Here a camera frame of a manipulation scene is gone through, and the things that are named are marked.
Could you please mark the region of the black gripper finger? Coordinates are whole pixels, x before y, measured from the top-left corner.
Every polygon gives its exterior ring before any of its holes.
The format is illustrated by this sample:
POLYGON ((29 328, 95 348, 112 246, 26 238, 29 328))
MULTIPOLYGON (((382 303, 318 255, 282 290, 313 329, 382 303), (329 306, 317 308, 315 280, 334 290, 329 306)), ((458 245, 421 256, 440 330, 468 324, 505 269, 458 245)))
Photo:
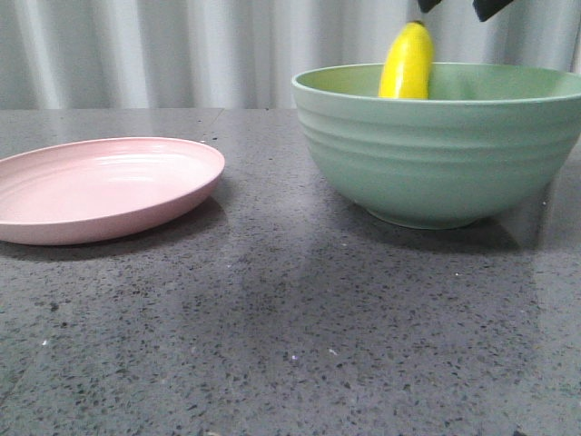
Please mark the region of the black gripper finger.
POLYGON ((440 3, 441 0, 418 0, 418 6, 421 13, 429 13, 440 3))
POLYGON ((512 0, 474 0, 472 6, 478 20, 480 22, 486 22, 511 3, 512 0))

